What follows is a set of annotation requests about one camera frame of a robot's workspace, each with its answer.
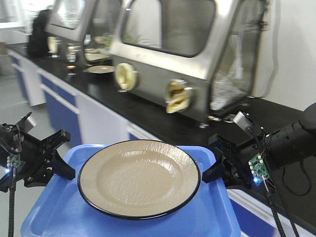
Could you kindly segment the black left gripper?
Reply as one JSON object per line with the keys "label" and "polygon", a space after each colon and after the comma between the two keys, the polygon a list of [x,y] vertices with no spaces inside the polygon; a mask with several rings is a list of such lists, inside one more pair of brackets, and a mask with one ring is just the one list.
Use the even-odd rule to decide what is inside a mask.
{"label": "black left gripper", "polygon": [[40,140],[25,132],[17,124],[0,125],[0,166],[6,170],[7,157],[20,155],[21,164],[0,176],[0,190],[14,189],[12,182],[24,181],[24,186],[41,187],[50,181],[53,172],[67,180],[75,178],[75,169],[69,166],[56,151],[71,140],[68,131],[61,129]]}

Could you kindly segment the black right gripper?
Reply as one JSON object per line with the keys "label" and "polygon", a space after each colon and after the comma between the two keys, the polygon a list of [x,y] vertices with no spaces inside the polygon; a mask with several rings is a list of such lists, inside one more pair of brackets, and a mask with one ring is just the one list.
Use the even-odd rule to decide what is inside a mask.
{"label": "black right gripper", "polygon": [[[224,179],[226,188],[238,190],[256,189],[263,184],[263,179],[254,177],[250,170],[249,161],[263,151],[261,137],[254,135],[246,141],[235,144],[219,134],[208,138],[208,148],[216,158],[224,157],[228,166],[229,177]],[[210,183],[225,177],[227,169],[221,160],[216,161],[202,173],[202,181]]]}

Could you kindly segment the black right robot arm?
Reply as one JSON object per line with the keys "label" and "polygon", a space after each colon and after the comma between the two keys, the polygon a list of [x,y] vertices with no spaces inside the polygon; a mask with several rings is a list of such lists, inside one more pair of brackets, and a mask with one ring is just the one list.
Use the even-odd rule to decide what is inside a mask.
{"label": "black right robot arm", "polygon": [[238,145],[215,134],[209,147],[218,152],[216,162],[202,173],[205,183],[222,178],[226,187],[251,189],[271,182],[272,170],[284,168],[316,154],[316,106],[307,107],[300,118],[267,133],[245,112],[233,122],[250,138]]}

